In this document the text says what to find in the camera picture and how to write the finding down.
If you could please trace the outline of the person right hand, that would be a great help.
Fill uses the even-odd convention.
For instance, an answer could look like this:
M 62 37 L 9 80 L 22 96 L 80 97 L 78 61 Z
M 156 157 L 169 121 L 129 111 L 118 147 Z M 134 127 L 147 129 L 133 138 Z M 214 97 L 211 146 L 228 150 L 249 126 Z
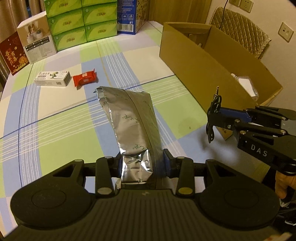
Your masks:
M 284 199 L 287 196 L 287 188 L 291 187 L 295 190 L 296 188 L 296 177 L 286 176 L 278 171 L 275 175 L 275 192 L 280 199 Z

